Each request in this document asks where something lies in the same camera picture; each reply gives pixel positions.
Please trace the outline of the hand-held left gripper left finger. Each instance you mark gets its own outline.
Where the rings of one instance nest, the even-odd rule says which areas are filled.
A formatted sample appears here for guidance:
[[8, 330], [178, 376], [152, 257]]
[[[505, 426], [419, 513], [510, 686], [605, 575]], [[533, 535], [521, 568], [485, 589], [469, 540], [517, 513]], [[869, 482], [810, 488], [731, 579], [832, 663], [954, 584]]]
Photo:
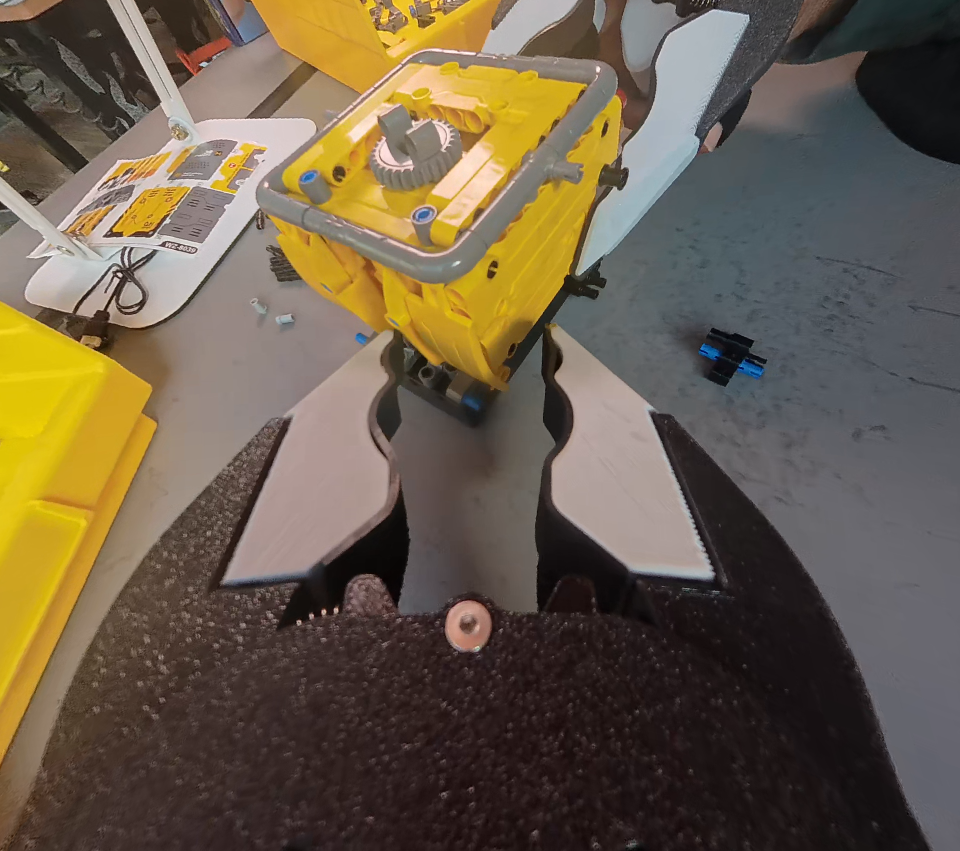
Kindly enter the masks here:
[[305, 581], [396, 511], [402, 357], [402, 342], [378, 333], [294, 406], [224, 555], [221, 587]]

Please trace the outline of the yellow lego vehicle model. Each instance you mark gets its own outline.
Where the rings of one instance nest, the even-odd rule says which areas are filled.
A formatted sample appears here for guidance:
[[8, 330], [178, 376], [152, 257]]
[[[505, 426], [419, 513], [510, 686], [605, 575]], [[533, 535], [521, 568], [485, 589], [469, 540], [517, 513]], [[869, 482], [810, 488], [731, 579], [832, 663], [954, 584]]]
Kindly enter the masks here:
[[573, 295], [597, 205], [627, 182], [607, 64], [430, 48], [257, 187], [297, 274], [412, 351], [406, 386], [475, 421]]

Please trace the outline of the lego sticker sheet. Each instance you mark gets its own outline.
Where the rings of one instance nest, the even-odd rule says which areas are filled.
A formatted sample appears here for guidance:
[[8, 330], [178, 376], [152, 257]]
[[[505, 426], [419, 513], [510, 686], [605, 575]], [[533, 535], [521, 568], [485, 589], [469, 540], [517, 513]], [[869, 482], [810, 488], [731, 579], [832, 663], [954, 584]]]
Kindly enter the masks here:
[[119, 161], [59, 228], [92, 248], [195, 254], [267, 151], [255, 141], [214, 138]]

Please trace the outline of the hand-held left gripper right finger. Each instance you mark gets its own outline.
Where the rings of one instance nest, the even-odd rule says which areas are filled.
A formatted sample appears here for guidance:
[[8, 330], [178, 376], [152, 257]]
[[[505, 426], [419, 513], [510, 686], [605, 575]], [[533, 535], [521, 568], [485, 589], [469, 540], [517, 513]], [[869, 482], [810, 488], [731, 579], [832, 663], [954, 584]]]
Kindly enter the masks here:
[[558, 325], [543, 334], [548, 510], [628, 572], [714, 581], [654, 408]]

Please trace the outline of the black lego connector assembly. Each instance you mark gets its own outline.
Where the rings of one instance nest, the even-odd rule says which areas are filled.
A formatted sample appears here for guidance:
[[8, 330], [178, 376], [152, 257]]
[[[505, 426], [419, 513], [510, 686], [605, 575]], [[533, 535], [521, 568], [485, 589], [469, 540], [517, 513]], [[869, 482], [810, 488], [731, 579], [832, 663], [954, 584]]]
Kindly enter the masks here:
[[739, 333], [711, 328], [699, 348], [699, 355], [711, 362], [706, 379], [723, 388], [736, 374], [760, 379], [766, 358], [753, 352], [754, 345], [753, 339]]

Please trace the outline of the yellow plastic bin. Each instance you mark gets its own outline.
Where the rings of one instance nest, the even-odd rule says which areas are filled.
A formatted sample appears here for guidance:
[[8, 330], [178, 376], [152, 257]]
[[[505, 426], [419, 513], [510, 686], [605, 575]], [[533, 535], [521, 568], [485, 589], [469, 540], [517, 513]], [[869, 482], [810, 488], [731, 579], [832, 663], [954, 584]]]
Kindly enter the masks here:
[[149, 383], [1, 305], [1, 754], [157, 424]]

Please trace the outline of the pile of mixed lego parts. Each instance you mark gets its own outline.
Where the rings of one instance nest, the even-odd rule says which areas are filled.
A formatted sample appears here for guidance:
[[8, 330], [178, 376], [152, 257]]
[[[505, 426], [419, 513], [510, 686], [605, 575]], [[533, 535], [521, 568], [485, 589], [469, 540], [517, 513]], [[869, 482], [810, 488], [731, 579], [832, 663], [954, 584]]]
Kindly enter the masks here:
[[479, 0], [358, 0], [386, 51], [414, 39], [433, 37], [441, 25], [474, 10]]

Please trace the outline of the black power plug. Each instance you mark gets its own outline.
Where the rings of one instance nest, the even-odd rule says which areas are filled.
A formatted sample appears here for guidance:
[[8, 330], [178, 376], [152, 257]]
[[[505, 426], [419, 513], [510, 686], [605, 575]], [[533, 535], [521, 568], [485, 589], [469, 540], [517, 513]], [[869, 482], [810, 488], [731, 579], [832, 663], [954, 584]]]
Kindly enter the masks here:
[[114, 329], [111, 314], [106, 308], [96, 310], [90, 317], [64, 314], [54, 321], [53, 327], [98, 353], [107, 353], [113, 347]]

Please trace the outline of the white book stand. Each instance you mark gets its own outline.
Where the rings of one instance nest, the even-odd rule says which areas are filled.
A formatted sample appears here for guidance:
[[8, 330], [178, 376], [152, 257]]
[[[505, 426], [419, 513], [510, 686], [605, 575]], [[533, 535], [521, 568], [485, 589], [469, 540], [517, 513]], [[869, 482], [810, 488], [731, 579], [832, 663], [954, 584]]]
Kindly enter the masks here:
[[65, 220], [121, 161], [116, 161], [85, 193], [50, 221], [2, 178], [2, 204], [35, 232], [36, 248], [30, 253], [38, 268], [25, 288], [25, 298], [40, 308], [90, 317], [107, 309], [113, 323], [129, 329], [146, 329], [179, 313], [206, 283], [210, 273], [235, 245], [258, 211], [257, 186], [281, 161], [291, 157], [317, 129], [306, 117], [259, 117], [197, 120], [163, 60], [135, 0], [106, 0], [110, 14], [126, 42], [145, 69], [165, 114], [166, 131], [161, 147], [188, 148], [214, 139], [256, 142], [268, 149], [237, 198], [227, 208], [209, 239], [195, 254], [124, 246], [92, 248], [61, 230]]

